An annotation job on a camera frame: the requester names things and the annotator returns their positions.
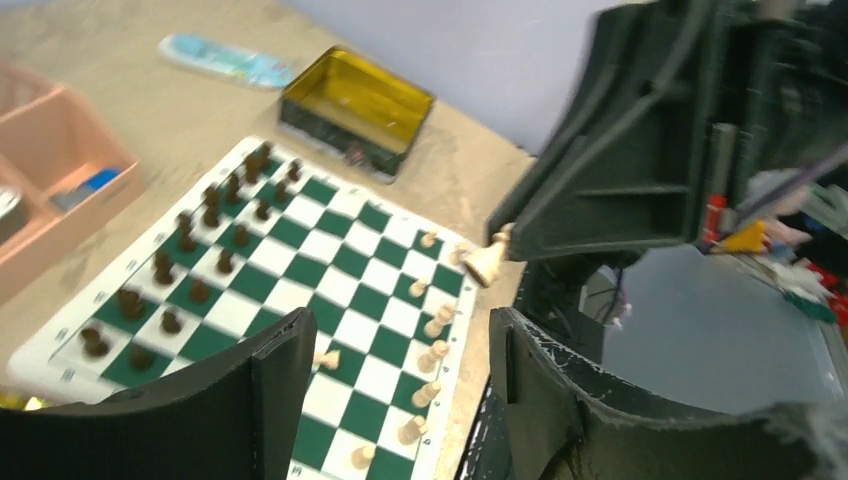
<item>chessboard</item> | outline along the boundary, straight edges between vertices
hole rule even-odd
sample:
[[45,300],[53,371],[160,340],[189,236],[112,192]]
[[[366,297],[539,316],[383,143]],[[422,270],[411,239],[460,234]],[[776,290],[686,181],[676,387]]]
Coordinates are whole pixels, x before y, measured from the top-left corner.
[[477,284],[471,244],[256,137],[242,140],[9,362],[94,403],[297,308],[318,324],[289,478],[435,478]]

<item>green and white chessboard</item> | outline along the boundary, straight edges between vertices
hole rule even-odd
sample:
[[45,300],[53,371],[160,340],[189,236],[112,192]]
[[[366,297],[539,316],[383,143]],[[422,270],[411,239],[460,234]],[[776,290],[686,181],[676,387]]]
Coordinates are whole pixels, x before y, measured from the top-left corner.
[[[242,190],[242,203],[222,202],[220,227],[204,227],[203,190],[223,184],[261,143],[255,137],[242,140],[15,353],[10,375],[49,398],[97,402],[220,352],[308,306],[318,322],[316,349],[340,350],[341,362],[335,371],[321,367],[313,375],[289,478],[432,480],[477,296],[477,285],[448,261],[453,245],[467,240],[439,229],[435,245],[425,248],[421,236],[437,226],[306,162],[288,200],[275,202],[273,185],[294,158],[279,147],[259,183]],[[265,222],[254,218],[257,198],[271,200]],[[200,247],[193,253],[176,247],[176,217],[183,211],[196,212]],[[248,226],[247,246],[233,245],[235,222]],[[153,280],[152,255],[159,248],[176,264],[176,281],[167,287]],[[215,268],[222,248],[234,253],[229,275]],[[209,301],[189,299],[193,278],[209,285]],[[409,287],[417,278],[429,286],[412,297]],[[141,320],[121,316],[114,294],[122,285],[146,302]],[[417,360],[434,339],[423,327],[444,304],[456,308],[439,337],[450,352],[433,373],[424,374]],[[183,320],[176,335],[161,330],[159,318],[169,307]],[[78,335],[92,323],[112,346],[98,359],[86,356]],[[139,372],[130,366],[131,342],[154,352],[152,368]],[[436,378],[442,384],[436,400],[414,407],[412,394]],[[429,431],[404,446],[398,429],[415,415],[426,417]],[[368,444],[376,448],[373,462],[367,470],[354,469],[351,453]]]

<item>light wooden chess piece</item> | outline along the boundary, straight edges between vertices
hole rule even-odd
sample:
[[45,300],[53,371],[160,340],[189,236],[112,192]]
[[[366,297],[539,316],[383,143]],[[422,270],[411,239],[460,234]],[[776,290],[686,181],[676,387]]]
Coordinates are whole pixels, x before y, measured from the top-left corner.
[[433,245],[435,245],[436,244],[436,236],[438,234],[439,234],[439,232],[435,228],[430,230],[429,232],[425,233],[421,237],[421,246],[424,247],[424,248],[430,248]]
[[508,223],[492,238],[492,244],[486,248],[478,248],[465,257],[465,268],[477,283],[483,288],[489,288],[498,277],[501,264],[506,258],[512,227]]
[[427,290],[427,281],[423,278],[419,278],[409,287],[409,294],[415,298],[424,295],[424,292]]
[[430,338],[436,338],[441,335],[442,330],[450,323],[455,313],[456,310],[448,304],[439,307],[436,316],[424,325],[424,335]]
[[412,404],[416,408],[424,408],[430,405],[430,402],[436,398],[436,395],[442,391],[442,382],[436,380],[419,388],[418,391],[412,394]]
[[359,447],[350,454],[350,463],[353,464],[353,468],[357,470],[364,470],[368,468],[368,465],[371,465],[371,461],[374,460],[375,453],[377,452],[373,445]]
[[450,346],[444,340],[436,340],[433,345],[418,357],[418,369],[422,373],[430,373],[436,368],[439,360],[445,358],[450,351]]
[[448,255],[448,261],[451,265],[459,265],[462,263],[462,257],[468,253],[468,244],[465,242],[459,242],[454,247],[453,251]]
[[335,370],[339,368],[339,360],[341,360],[341,352],[338,350],[327,353],[315,352],[315,355],[312,357],[312,366]]
[[427,433],[427,421],[418,415],[398,429],[398,441],[403,445],[411,445]]

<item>chessboard border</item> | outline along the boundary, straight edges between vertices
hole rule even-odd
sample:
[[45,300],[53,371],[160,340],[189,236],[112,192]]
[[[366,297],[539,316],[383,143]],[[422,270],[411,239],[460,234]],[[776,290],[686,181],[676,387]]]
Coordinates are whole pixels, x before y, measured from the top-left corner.
[[[105,379],[92,372],[75,371],[69,375],[60,367],[51,364],[51,360],[57,351],[69,339],[74,338],[76,332],[85,324],[79,322],[80,318],[91,318],[99,308],[99,305],[111,297],[118,285],[128,280],[145,262],[153,255],[153,252],[174,231],[174,219],[180,212],[196,211],[200,208],[203,199],[203,191],[212,183],[221,183],[226,177],[236,170],[242,163],[244,157],[256,150],[264,141],[258,136],[248,136],[242,139],[226,155],[213,166],[206,174],[198,179],[194,186],[177,200],[156,222],[142,233],[132,244],[121,252],[115,260],[110,262],[101,273],[99,273],[86,287],[75,295],[65,306],[63,306],[43,327],[41,327],[24,345],[18,348],[10,358],[6,371],[13,381],[27,389],[27,391],[40,393],[58,401],[85,403],[98,403],[112,395],[122,387],[110,388]],[[337,186],[340,190],[355,192],[372,201],[374,205],[392,215],[401,215],[409,221],[420,225],[429,225],[430,228],[438,228],[439,237],[446,245],[466,242],[472,249],[476,245],[468,239],[461,237],[456,232],[443,229],[438,224],[416,215],[408,210],[388,202],[371,190],[360,185],[350,183],[335,174],[329,173],[315,164],[305,161],[302,157],[286,149],[276,142],[273,154],[284,162],[290,162],[295,158],[303,161],[305,170],[313,176],[322,177],[323,181]],[[442,368],[445,360],[439,364],[438,379],[442,383],[440,397],[449,401],[436,401],[431,404],[427,423],[431,427],[428,433],[420,440],[418,454],[415,458],[412,480],[431,480],[435,478],[436,468],[441,457],[442,444],[445,435],[449,431],[449,421],[453,397],[459,379],[459,371],[462,364],[462,354],[468,338],[468,330],[473,318],[476,298],[479,286],[467,280],[472,287],[470,292],[464,292],[457,298],[457,314],[451,325],[451,336],[456,338],[451,343],[449,354],[450,365],[454,368]],[[46,349],[44,345],[55,344],[53,349]],[[51,388],[50,385],[62,385],[61,389]],[[292,460],[292,467],[299,466],[302,474],[298,478],[312,480],[338,480],[326,473],[320,473],[301,465],[300,462]]]

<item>beige table surface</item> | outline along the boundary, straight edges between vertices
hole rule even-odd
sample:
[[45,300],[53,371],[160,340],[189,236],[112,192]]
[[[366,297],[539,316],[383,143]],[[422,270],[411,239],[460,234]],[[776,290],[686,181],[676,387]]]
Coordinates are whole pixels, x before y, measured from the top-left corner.
[[[85,93],[141,160],[147,193],[22,294],[0,307],[0,361],[145,231],[239,140],[257,134],[337,175],[485,243],[483,223],[529,164],[525,154],[439,104],[406,170],[375,183],[275,130],[274,93],[164,64],[156,44],[197,32],[288,59],[295,70],[343,43],[265,0],[56,0],[0,12],[0,54]],[[480,296],[437,478],[453,478],[488,374],[488,310],[511,302],[518,265]],[[8,378],[0,377],[0,383]]]

